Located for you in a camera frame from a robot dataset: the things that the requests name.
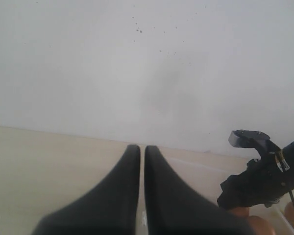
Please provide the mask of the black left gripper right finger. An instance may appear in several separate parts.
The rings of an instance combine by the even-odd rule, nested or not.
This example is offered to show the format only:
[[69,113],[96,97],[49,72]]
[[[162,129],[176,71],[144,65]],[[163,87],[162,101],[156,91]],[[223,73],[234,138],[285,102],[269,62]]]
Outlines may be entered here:
[[188,186],[157,146],[145,148],[145,204],[150,235],[252,235],[240,217]]

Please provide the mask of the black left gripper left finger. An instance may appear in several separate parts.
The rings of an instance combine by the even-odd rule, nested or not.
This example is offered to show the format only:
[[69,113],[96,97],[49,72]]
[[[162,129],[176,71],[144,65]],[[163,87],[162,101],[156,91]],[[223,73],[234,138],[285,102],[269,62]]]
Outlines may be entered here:
[[88,193],[46,215],[34,235],[133,235],[140,186],[140,148],[128,145],[113,169]]

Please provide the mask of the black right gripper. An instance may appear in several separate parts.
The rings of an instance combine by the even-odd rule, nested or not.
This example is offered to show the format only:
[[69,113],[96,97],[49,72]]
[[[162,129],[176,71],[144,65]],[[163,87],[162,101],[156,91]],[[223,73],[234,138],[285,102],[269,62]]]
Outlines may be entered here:
[[217,204],[225,210],[277,204],[288,191],[285,179],[288,170],[290,166],[285,160],[265,164],[252,159],[247,163],[246,173],[230,175],[220,184],[222,193]]

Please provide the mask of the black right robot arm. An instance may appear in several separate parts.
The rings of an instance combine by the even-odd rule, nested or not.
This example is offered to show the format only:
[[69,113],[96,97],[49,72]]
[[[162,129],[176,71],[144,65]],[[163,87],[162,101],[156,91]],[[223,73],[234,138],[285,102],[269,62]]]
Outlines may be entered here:
[[230,175],[220,187],[218,206],[226,210],[263,204],[271,207],[294,190],[294,141],[284,148],[260,131],[232,131],[229,143],[236,148],[254,148],[259,159],[247,162],[246,170]]

